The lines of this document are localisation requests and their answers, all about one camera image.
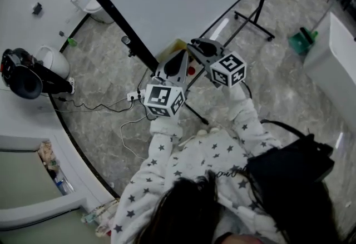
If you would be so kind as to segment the white cabinet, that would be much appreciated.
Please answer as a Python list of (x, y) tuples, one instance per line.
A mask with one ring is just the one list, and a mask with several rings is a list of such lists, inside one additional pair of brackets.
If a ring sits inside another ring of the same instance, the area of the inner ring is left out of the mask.
[(328, 12), (303, 63), (307, 76), (325, 93), (356, 133), (356, 40), (341, 20)]

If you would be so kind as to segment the pile of rubbish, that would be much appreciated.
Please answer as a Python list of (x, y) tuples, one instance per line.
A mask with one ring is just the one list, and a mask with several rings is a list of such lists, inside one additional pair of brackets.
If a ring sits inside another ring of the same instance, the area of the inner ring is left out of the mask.
[(60, 162), (52, 149), (52, 143), (50, 141), (42, 142), (37, 153), (50, 177), (54, 180), (60, 172)]

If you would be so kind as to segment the crumpled plastic bag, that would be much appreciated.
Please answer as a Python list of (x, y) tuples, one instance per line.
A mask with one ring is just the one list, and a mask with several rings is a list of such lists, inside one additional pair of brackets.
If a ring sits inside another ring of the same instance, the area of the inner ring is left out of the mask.
[(89, 224), (96, 222), (98, 224), (95, 229), (95, 235), (99, 238), (106, 237), (111, 233), (113, 219), (120, 202), (120, 198), (114, 198), (96, 208), (89, 213), (85, 213), (81, 217), (81, 222)]

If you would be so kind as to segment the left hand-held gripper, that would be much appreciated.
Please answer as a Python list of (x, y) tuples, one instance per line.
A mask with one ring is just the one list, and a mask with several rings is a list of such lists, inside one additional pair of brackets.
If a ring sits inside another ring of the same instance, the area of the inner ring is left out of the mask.
[(185, 102), (189, 55), (184, 49), (170, 54), (159, 63), (147, 84), (144, 106), (154, 116), (174, 117)]

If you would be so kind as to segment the black shoulder bag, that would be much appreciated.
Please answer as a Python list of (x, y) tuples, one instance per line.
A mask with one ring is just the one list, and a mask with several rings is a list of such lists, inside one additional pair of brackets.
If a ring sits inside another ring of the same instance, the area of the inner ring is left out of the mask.
[(312, 133), (303, 134), (279, 121), (264, 119), (297, 136), (297, 140), (278, 149), (248, 159), (246, 171), (257, 193), (256, 199), (266, 210), (274, 209), (296, 198), (323, 181), (334, 167), (331, 155), (334, 148), (317, 142)]

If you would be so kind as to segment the green dustpan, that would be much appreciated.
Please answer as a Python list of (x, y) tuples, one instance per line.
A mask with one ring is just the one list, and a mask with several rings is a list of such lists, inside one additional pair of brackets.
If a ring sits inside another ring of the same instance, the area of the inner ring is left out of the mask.
[(296, 34), (288, 38), (289, 46), (297, 55), (306, 56), (311, 47), (314, 45), (318, 36), (317, 27), (320, 25), (325, 16), (329, 13), (331, 7), (332, 5), (328, 7), (328, 9), (323, 13), (321, 18), (312, 27), (312, 29), (300, 27), (299, 31)]

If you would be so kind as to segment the white floor appliance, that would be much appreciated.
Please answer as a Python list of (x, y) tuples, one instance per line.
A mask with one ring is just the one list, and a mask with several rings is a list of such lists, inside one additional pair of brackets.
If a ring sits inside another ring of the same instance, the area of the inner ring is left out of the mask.
[(71, 0), (71, 3), (100, 23), (111, 24), (114, 22), (111, 16), (96, 0)]

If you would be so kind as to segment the yellowish wooden box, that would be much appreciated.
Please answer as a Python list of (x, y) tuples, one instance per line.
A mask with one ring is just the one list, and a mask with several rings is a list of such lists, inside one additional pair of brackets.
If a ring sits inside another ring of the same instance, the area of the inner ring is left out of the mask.
[(181, 39), (175, 39), (169, 46), (163, 49), (157, 56), (158, 62), (164, 61), (172, 53), (180, 50), (187, 50), (187, 43)]

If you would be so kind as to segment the white star-print pajama top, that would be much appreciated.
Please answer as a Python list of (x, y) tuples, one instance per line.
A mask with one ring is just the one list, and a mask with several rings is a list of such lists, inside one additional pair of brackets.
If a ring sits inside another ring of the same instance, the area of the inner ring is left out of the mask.
[(113, 221), (111, 244), (133, 244), (139, 229), (149, 220), (163, 194), (180, 177), (196, 179), (206, 171), (217, 176), (222, 217), (215, 237), (227, 232), (259, 236), (267, 244), (285, 244), (275, 221), (257, 204), (248, 180), (241, 175), (249, 155), (239, 138), (225, 130), (187, 141), (172, 150), (165, 182), (158, 186), (126, 186)]

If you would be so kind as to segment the black chair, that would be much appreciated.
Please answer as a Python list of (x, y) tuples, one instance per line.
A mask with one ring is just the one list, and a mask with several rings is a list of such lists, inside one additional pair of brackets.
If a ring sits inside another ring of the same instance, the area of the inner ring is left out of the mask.
[(40, 96), (43, 83), (40, 77), (25, 66), (17, 66), (11, 73), (9, 87), (17, 96), (36, 99)]

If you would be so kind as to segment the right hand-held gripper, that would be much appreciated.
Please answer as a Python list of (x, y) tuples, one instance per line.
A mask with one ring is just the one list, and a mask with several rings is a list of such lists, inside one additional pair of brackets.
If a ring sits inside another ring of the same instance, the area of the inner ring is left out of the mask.
[(232, 88), (245, 79), (246, 62), (235, 51), (206, 38), (192, 39), (189, 54), (204, 67), (207, 78), (217, 87)]

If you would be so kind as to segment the white power strip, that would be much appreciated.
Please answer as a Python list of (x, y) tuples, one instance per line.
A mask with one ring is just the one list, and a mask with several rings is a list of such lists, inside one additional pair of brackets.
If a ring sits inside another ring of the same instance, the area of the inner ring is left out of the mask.
[(127, 101), (136, 101), (136, 100), (141, 100), (145, 98), (146, 91), (144, 89), (142, 90), (136, 90), (134, 92), (130, 92), (127, 94)]

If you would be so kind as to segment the person's left forearm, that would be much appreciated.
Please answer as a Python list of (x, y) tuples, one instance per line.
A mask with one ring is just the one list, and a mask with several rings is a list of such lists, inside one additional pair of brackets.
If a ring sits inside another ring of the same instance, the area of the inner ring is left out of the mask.
[(130, 181), (131, 186), (158, 186), (165, 182), (167, 164), (174, 144), (182, 137), (177, 118), (159, 117), (150, 124), (149, 155)]

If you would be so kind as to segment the person's right forearm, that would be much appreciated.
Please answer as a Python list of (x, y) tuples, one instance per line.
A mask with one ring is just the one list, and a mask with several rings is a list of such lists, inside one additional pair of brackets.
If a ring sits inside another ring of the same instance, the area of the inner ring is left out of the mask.
[(222, 92), (228, 103), (228, 119), (249, 155), (258, 156), (272, 148), (281, 148), (280, 141), (261, 124), (252, 99), (245, 95), (240, 85), (224, 86)]

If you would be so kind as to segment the white round bin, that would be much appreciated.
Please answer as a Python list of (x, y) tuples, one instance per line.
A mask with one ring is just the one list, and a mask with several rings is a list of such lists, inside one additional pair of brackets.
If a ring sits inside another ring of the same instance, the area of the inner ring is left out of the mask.
[(34, 56), (37, 60), (42, 61), (43, 65), (56, 73), (63, 79), (67, 79), (70, 74), (70, 64), (65, 56), (58, 50), (42, 45)]

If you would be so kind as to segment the clear plastic bottle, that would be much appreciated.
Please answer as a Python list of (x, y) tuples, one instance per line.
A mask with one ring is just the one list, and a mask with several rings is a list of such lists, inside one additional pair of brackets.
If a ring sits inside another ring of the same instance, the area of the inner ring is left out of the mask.
[(55, 185), (59, 189), (59, 191), (65, 196), (74, 193), (74, 188), (68, 182), (65, 176), (57, 175), (54, 179)]

